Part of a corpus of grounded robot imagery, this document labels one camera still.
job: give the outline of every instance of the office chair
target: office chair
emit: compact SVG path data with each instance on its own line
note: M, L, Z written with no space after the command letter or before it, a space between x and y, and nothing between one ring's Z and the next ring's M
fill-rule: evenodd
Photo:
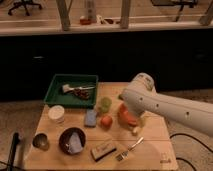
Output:
M179 20L185 6L194 8L194 6L198 4L198 0L151 0L151 2L154 6L180 6L178 14L175 17L175 22Z
M25 9L25 11L26 11L26 15L27 15L27 16L30 15L30 13L29 13L29 11L28 11L28 9L27 9L27 5L36 5L36 6L39 7L40 10L42 9L41 4L34 3L33 0L21 0L20 2L14 2L13 5L14 5L14 6L13 6L11 9L9 9L8 15L12 15L12 11L13 11L14 9L16 9L16 8L19 8L20 6L24 6L24 9Z

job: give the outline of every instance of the wooden table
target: wooden table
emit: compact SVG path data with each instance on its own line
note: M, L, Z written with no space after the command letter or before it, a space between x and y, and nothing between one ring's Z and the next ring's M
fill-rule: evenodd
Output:
M137 136L132 135L132 132L118 121L117 110L122 103L118 95L126 85L127 83L99 83L98 85L97 103L105 96L112 99L109 113L113 118L113 124L109 130L100 127L99 116L95 128L84 127L85 109L66 109L65 121L61 124L53 123L47 115L49 107L45 106L36 134L47 134L50 148L44 152L31 146L24 168L27 170L176 170L178 166L163 117L146 112L143 115L144 126ZM64 154L58 146L60 135L70 127L79 127L86 134L83 151L72 156ZM144 141L131 151L125 160L116 161L115 156L134 144L140 136L144 137ZM115 142L117 150L95 162L90 150L107 139Z

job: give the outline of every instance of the black pole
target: black pole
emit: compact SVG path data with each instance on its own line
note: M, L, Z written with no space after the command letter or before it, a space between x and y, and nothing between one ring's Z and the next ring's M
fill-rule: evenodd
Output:
M19 134L16 132L13 134L13 140L12 140L12 144L10 147L10 155L8 158L8 166L7 166L7 171L12 171L13 170L13 163L14 163L14 159L15 159L15 154L16 154L16 147L19 143L19 138L18 138Z

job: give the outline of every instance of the wall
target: wall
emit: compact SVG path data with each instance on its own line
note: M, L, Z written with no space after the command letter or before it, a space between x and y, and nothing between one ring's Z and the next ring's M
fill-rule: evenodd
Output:
M55 73L131 81L158 91L213 87L212 29L0 38L0 100L43 99Z

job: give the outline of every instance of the metal cup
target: metal cup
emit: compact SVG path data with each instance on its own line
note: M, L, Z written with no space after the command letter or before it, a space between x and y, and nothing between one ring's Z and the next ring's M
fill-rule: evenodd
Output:
M44 133L37 134L33 138L33 146L43 151L47 151L50 146L47 135Z

